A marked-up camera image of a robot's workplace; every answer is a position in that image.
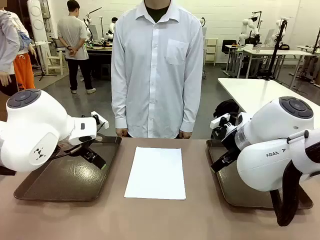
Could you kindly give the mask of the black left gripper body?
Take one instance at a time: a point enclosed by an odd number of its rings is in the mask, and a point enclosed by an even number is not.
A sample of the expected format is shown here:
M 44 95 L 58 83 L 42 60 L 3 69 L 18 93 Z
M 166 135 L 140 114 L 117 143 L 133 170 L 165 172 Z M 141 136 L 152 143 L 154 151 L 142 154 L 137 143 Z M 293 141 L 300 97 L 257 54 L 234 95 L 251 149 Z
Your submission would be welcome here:
M 84 159 L 95 159 L 95 158 L 97 158 L 98 154 L 91 149 L 91 145 L 93 143 L 96 143 L 95 139 L 92 139 L 92 140 L 89 140 L 89 141 L 81 143 L 74 150 L 74 156 L 75 157 L 82 157 Z

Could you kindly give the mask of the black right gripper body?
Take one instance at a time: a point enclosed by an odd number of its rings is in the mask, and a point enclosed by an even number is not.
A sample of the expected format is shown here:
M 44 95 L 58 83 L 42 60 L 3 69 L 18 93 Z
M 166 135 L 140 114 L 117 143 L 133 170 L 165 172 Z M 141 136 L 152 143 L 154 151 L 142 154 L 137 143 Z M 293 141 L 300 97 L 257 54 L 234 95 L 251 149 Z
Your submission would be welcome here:
M 236 133 L 238 132 L 237 127 L 234 125 L 224 125 L 223 129 L 225 129 L 225 136 L 222 139 L 221 143 L 227 150 L 227 152 L 223 156 L 238 157 L 241 153 L 241 150 L 238 148 L 235 140 Z

